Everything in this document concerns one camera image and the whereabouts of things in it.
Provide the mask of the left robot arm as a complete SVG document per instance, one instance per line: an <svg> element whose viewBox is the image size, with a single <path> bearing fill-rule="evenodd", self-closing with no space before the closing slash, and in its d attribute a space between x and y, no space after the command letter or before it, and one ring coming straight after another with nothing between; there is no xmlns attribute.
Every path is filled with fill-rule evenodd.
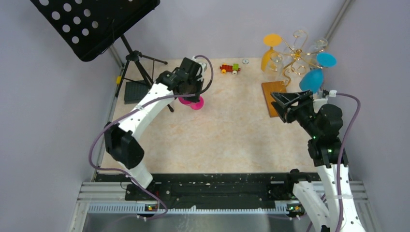
<svg viewBox="0 0 410 232"><path fill-rule="evenodd" d="M136 192L144 200L151 199L155 187L153 177L143 162L145 152L139 140L143 132L162 111L174 100L185 105L202 107L204 100L201 91L205 62L197 58L183 58L180 66L173 71L163 71L148 93L133 108L133 114L120 120L104 132L106 151L138 183Z"/></svg>

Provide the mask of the pink wine glass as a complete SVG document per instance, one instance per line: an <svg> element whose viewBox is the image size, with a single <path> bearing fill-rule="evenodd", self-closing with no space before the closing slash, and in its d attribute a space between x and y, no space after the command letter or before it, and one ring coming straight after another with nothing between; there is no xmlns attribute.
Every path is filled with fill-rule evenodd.
<svg viewBox="0 0 410 232"><path fill-rule="evenodd" d="M202 96L199 98L199 102L191 102L188 100L183 99L182 97L178 97L178 100L183 104L189 106L193 110L200 110L205 104L205 101Z"/></svg>

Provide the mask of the clear wine glass front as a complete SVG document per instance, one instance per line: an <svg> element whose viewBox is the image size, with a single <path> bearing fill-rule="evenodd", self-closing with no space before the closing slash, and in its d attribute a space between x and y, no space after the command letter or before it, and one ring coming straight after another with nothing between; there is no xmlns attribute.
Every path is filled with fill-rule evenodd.
<svg viewBox="0 0 410 232"><path fill-rule="evenodd" d="M273 52L269 56L269 60L266 63L265 71L267 77L278 78L283 69L283 57L279 52Z"/></svg>

